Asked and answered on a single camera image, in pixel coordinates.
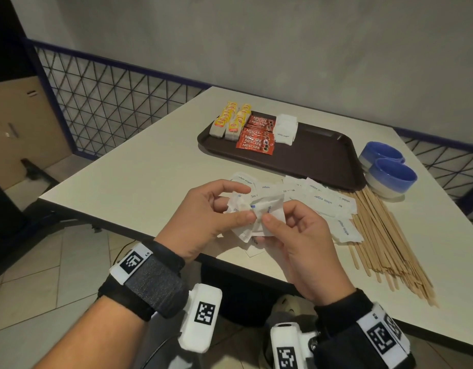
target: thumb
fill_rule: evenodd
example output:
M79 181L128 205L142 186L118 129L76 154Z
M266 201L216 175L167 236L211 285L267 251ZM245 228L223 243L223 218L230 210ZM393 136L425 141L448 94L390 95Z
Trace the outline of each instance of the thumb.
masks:
M219 213L216 229L222 233L230 229L239 228L255 222L257 217L253 211L239 211L232 213Z
M262 215L262 223L265 225L270 232L276 236L286 247L293 246L298 239L298 233L283 223L281 220L277 220L270 213Z

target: blue and white mug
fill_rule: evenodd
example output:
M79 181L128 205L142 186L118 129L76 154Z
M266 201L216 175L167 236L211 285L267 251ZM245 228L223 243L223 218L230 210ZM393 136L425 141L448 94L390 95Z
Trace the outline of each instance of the blue and white mug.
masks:
M375 160L379 158L392 159L399 163L405 162L405 158L399 150L386 143L370 141L359 155L359 162L363 167L363 171L367 172L375 163Z
M390 199L404 195L417 181L417 174L405 164L380 158L375 160L365 178L372 191Z

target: table edge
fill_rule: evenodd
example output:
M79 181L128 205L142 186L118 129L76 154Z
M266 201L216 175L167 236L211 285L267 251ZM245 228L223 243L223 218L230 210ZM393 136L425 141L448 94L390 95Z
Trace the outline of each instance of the table edge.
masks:
M100 219L98 217L88 215L81 211L70 209L66 206L62 206L60 204L45 200L43 198L38 198L37 204L49 210L56 211L60 214L65 214L69 217L74 217L85 223L98 226L102 229L106 229L120 235L124 235L136 241L143 241L146 239L154 238L152 235L147 235L145 233L123 227L121 225ZM210 256L207 254L199 254L196 260L202 264L207 264L209 266L215 267L222 271L233 273L233 274L242 276L245 279L250 279L251 281L263 284L267 287L271 287L278 291L282 291L285 294L301 296L300 293L296 290L295 286L288 282L275 279L273 277L244 268L242 266L237 266L237 265L228 263L224 260L217 259L213 256ZM444 347L451 348L455 351L473 356L473 345L470 343L459 341L454 338L450 338L449 336L435 333L435 332L432 332L431 330L424 329L424 328L418 327L416 325L412 325L407 322L403 322L397 319L394 319L394 320L399 325L400 329L408 335L412 335L417 338L430 341L432 343L440 344Z

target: white table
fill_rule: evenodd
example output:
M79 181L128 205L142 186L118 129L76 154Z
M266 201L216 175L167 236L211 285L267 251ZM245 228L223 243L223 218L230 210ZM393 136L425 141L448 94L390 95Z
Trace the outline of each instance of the white table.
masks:
M253 110L267 114L290 114L302 123L344 133L357 153L368 141L399 149L419 179L405 201L387 206L431 278L441 308L428 306L403 285L391 292L386 282L379 284L363 269L356 270L348 248L338 248L339 258L354 285L379 301L392 317L473 345L473 226L390 127L212 87L40 199L106 229L139 238L142 234L156 236L194 186L229 178L237 171L262 181L281 179L275 173L199 149L197 135L228 100L250 103ZM206 253L233 272L244 274L246 269L286 280L267 252L249 258L241 248L218 240Z

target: hand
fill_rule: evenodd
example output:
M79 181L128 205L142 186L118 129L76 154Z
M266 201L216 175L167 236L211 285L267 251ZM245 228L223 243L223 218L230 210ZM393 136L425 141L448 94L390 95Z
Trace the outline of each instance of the hand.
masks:
M255 222L253 211L223 214L229 198L219 195L233 191L246 194L251 188L239 182L216 180L190 189L156 241L190 261L220 233Z
M354 293L356 288L337 257L327 222L299 201L285 202L283 209L287 225L270 214L262 216L262 223L282 249L289 281L315 305L331 304Z

